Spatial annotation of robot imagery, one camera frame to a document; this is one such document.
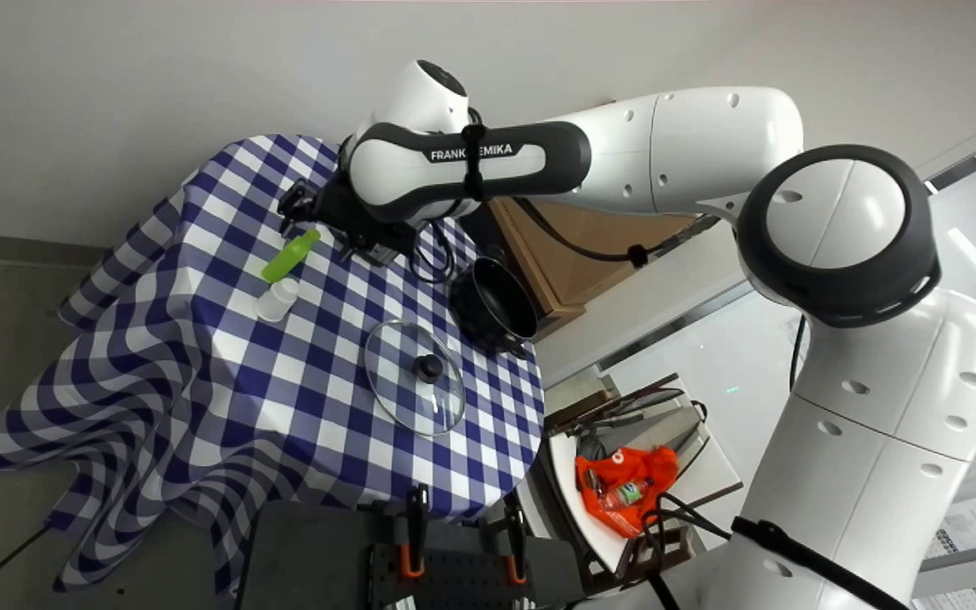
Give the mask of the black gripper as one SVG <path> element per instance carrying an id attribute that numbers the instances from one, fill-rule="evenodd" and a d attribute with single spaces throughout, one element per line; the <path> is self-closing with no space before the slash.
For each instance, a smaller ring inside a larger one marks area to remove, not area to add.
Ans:
<path id="1" fill-rule="evenodd" d="M 290 185 L 277 197 L 281 226 L 325 223 L 344 251 L 363 254 L 377 264 L 391 264 L 395 254 L 418 248 L 418 231 L 395 222 L 379 222 L 344 185 Z"/>

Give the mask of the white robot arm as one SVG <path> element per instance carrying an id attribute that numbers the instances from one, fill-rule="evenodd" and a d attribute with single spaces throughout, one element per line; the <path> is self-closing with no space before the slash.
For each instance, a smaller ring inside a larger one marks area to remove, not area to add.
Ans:
<path id="1" fill-rule="evenodd" d="M 728 226 L 767 302 L 736 365 L 794 379 L 728 540 L 685 566 L 680 610 L 910 610 L 976 461 L 976 294 L 945 280 L 929 185 L 866 143 L 812 146 L 768 86 L 707 86 L 491 125 L 414 63 L 340 168 L 281 209 L 366 259 L 489 200 Z"/>

